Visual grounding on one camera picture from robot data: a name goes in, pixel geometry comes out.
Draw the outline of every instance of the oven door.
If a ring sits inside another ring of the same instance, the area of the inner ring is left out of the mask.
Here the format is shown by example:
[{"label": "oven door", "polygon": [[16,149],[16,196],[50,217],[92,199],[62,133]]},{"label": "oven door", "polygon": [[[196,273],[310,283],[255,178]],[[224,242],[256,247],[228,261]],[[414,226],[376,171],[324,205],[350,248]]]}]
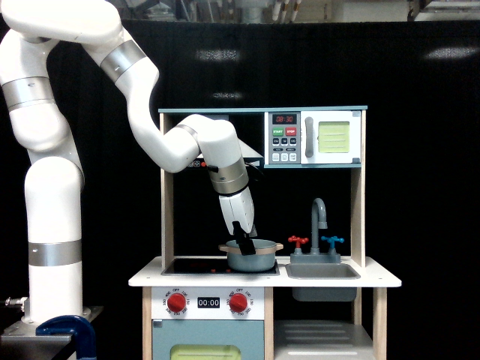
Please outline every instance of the oven door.
[{"label": "oven door", "polygon": [[264,360],[261,320],[155,320],[153,360]]},{"label": "oven door", "polygon": [[360,164],[361,111],[302,111],[302,164]]}]

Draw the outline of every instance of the red knob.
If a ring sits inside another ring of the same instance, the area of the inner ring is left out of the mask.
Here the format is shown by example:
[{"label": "red knob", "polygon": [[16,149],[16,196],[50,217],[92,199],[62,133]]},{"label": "red knob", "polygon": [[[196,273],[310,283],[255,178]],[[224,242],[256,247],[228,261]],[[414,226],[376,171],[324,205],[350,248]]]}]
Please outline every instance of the red knob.
[{"label": "red knob", "polygon": [[290,236],[288,238],[288,242],[296,242],[295,247],[300,248],[300,244],[307,244],[308,243],[308,238],[299,238],[298,236]]},{"label": "red knob", "polygon": [[243,294],[233,294],[230,297],[229,306],[232,311],[236,313],[241,313],[247,308],[247,298]]},{"label": "red knob", "polygon": [[185,300],[185,297],[177,292],[171,295],[166,301],[166,306],[168,306],[168,308],[174,313],[179,313],[185,309],[186,304],[187,300]]}]

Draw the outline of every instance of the green button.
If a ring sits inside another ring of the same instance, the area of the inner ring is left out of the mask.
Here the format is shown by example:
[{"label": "green button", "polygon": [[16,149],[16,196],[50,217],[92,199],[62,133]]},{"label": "green button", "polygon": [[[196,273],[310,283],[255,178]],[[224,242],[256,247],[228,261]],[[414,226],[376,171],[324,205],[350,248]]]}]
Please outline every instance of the green button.
[{"label": "green button", "polygon": [[284,135],[284,129],[282,127],[274,127],[272,130],[274,137],[282,137]]}]

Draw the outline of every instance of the black induction cooktop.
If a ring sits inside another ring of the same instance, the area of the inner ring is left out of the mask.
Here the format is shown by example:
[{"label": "black induction cooktop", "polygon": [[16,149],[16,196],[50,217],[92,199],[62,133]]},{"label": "black induction cooktop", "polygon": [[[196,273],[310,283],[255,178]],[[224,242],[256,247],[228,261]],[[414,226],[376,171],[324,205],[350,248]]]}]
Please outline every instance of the black induction cooktop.
[{"label": "black induction cooktop", "polygon": [[175,259],[162,275],[279,275],[278,264],[270,270],[243,272],[230,268],[227,259]]}]

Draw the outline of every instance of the oven knob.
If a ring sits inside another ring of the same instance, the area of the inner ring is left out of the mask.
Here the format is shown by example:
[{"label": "oven knob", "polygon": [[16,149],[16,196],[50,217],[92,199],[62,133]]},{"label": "oven knob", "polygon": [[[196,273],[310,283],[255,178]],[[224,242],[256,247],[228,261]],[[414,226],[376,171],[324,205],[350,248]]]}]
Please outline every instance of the oven knob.
[{"label": "oven knob", "polygon": [[186,304],[187,300],[185,300],[185,297],[177,292],[171,295],[166,301],[166,306],[168,306],[168,308],[174,313],[179,313],[185,309]]},{"label": "oven knob", "polygon": [[230,310],[235,311],[236,313],[241,313],[247,308],[247,298],[243,294],[233,294],[230,297]]}]

